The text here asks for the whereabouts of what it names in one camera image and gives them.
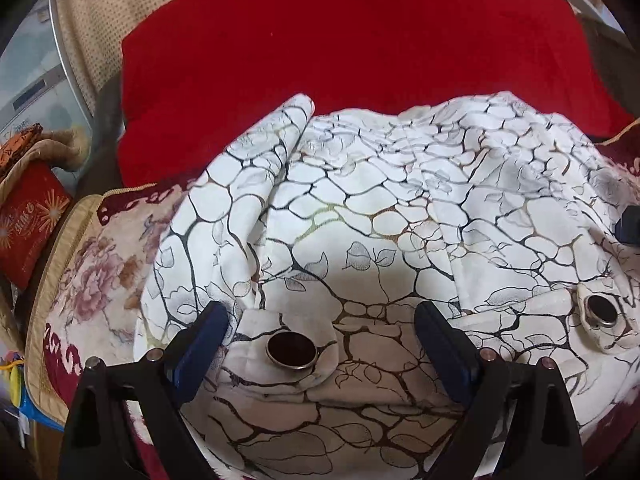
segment yellow object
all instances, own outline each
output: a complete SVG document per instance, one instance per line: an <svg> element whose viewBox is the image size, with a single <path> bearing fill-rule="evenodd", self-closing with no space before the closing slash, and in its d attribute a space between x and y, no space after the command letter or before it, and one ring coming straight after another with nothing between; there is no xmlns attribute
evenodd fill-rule
<svg viewBox="0 0 640 480"><path fill-rule="evenodd" d="M22 370L20 367L14 367L9 375L9 394L11 395L11 403L20 408L22 400Z"/></svg>
<svg viewBox="0 0 640 480"><path fill-rule="evenodd" d="M7 365L0 366L0 370L11 370L14 366L21 365L24 363L24 359L17 359Z"/></svg>

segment dark red fabric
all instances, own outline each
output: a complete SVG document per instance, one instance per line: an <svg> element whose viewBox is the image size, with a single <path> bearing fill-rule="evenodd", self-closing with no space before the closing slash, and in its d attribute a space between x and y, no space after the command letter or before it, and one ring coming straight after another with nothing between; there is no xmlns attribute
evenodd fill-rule
<svg viewBox="0 0 640 480"><path fill-rule="evenodd" d="M598 422L591 437L582 445L584 471L591 473L613 456L640 420L640 386L635 386Z"/></svg>
<svg viewBox="0 0 640 480"><path fill-rule="evenodd" d="M598 151L626 168L629 173L640 176L640 124L615 142L598 146Z"/></svg>
<svg viewBox="0 0 640 480"><path fill-rule="evenodd" d="M51 325L47 323L44 331L42 357L47 368L49 383L60 399L68 407L71 407L82 373L82 362L78 348L69 345L63 357L60 338L58 334L51 331ZM71 364L71 371L66 370L65 364Z"/></svg>
<svg viewBox="0 0 640 480"><path fill-rule="evenodd" d="M127 186L203 168L297 92L397 114L510 90L590 136L632 121L564 0L174 0L122 51Z"/></svg>

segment floral fabric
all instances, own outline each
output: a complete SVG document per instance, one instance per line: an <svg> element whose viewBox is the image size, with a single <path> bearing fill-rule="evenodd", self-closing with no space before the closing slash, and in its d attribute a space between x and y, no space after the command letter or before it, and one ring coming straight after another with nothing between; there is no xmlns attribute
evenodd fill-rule
<svg viewBox="0 0 640 480"><path fill-rule="evenodd" d="M44 357L50 382L70 406L84 362L132 360L140 294L159 237L186 184L107 196L60 279L46 320Z"/></svg>
<svg viewBox="0 0 640 480"><path fill-rule="evenodd" d="M136 358L210 300L228 309L224 348L182 410L210 461L256 478L423 476L460 416L415 336L423 300L507 359L554 358L589 434L640 380L640 349L594 348L575 304L607 278L629 316L638 307L640 254L612 236L636 178L508 92L399 116L313 111L293 97L209 164L144 286ZM271 314L261 326L256 310ZM293 319L332 325L325 381L287 390L238 366Z"/></svg>

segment red box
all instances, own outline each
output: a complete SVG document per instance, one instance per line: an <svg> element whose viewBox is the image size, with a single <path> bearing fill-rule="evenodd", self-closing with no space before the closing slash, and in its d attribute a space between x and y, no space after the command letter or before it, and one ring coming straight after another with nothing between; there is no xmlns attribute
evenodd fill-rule
<svg viewBox="0 0 640 480"><path fill-rule="evenodd" d="M28 165L0 207L0 272L24 290L71 197L42 161Z"/></svg>

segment leaf pattern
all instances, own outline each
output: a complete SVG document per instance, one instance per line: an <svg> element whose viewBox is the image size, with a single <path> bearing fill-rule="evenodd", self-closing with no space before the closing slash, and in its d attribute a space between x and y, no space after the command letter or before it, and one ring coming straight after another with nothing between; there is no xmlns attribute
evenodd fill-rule
<svg viewBox="0 0 640 480"><path fill-rule="evenodd" d="M354 242L347 249L347 260L344 268L353 267L356 270L367 270L371 266L371 256L367 248L360 242Z"/></svg>
<svg viewBox="0 0 640 480"><path fill-rule="evenodd" d="M345 442L352 446L368 448L374 443L369 428L362 424L343 424L336 426L334 430Z"/></svg>
<svg viewBox="0 0 640 480"><path fill-rule="evenodd" d="M162 276L159 273L155 274L152 279L146 280L146 290L152 300L160 296L160 291L164 288Z"/></svg>
<svg viewBox="0 0 640 480"><path fill-rule="evenodd" d="M284 284L288 290L293 290L295 292L305 292L306 287L298 280L294 280L293 278L284 278Z"/></svg>
<svg viewBox="0 0 640 480"><path fill-rule="evenodd" d="M382 249L376 256L376 265L379 267L388 267L396 258L395 249Z"/></svg>
<svg viewBox="0 0 640 480"><path fill-rule="evenodd" d="M237 282L234 284L233 294L236 298L244 298L251 291L250 282Z"/></svg>
<svg viewBox="0 0 640 480"><path fill-rule="evenodd" d="M367 366L364 369L365 377L374 384L378 384L382 379L382 375L380 374L380 370L378 370L374 366Z"/></svg>
<svg viewBox="0 0 640 480"><path fill-rule="evenodd" d="M317 262L311 262L305 265L305 272L297 273L294 278L302 282L312 282L315 280L324 280L329 272L329 261L326 254L322 253Z"/></svg>
<svg viewBox="0 0 640 480"><path fill-rule="evenodd" d="M174 250L171 247L168 247L162 251L160 251L160 266L165 269L171 268L174 266Z"/></svg>
<svg viewBox="0 0 640 480"><path fill-rule="evenodd" d="M215 243L219 246L222 245L224 232L225 227L222 223L222 220L218 220L213 224L213 227L211 229L211 237L213 238L213 241L215 241Z"/></svg>

